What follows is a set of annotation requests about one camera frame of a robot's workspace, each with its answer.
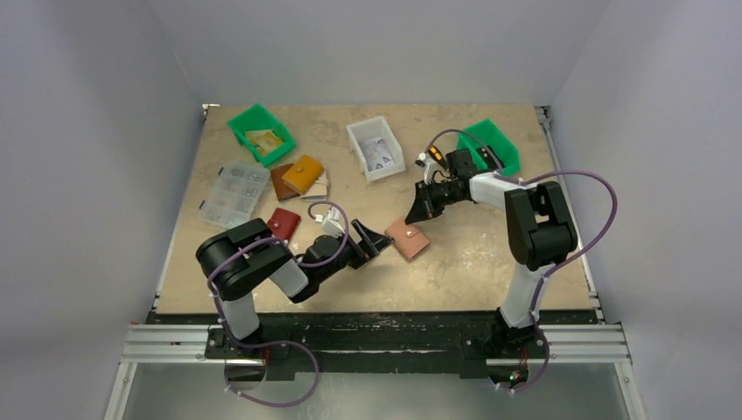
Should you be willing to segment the pink card holder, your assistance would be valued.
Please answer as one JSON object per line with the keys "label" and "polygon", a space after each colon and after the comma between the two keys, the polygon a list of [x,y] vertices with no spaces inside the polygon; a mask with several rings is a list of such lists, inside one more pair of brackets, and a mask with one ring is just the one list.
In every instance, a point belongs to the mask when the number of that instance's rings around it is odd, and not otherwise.
{"label": "pink card holder", "polygon": [[404,216],[392,222],[384,234],[394,240],[395,249],[408,262],[419,257],[431,243],[421,228],[407,224]]}

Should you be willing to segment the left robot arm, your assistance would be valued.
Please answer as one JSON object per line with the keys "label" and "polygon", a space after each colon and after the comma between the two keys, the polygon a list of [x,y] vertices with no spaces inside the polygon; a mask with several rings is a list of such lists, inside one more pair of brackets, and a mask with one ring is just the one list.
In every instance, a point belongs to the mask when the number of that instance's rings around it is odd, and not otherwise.
{"label": "left robot arm", "polygon": [[213,294],[220,322],[229,331],[227,347],[238,357],[258,352],[262,331],[253,291],[270,280],[293,303],[315,295],[336,273],[357,270],[370,263],[395,239],[368,229],[359,220],[350,225],[360,239],[349,234],[322,234],[300,256],[272,234],[262,219],[254,219],[204,241],[195,258]]}

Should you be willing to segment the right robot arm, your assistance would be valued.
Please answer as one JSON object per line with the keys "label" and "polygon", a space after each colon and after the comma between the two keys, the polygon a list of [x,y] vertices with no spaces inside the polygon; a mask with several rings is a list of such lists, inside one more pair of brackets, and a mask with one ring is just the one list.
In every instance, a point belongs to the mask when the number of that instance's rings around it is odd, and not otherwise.
{"label": "right robot arm", "polygon": [[406,224],[437,218],[447,206],[465,200],[504,211],[514,273],[485,343],[498,354],[515,354],[536,335],[549,271],[578,245],[561,186],[553,181],[525,184],[481,170],[469,150],[442,155],[430,147],[415,163],[423,168],[423,180],[415,185]]}

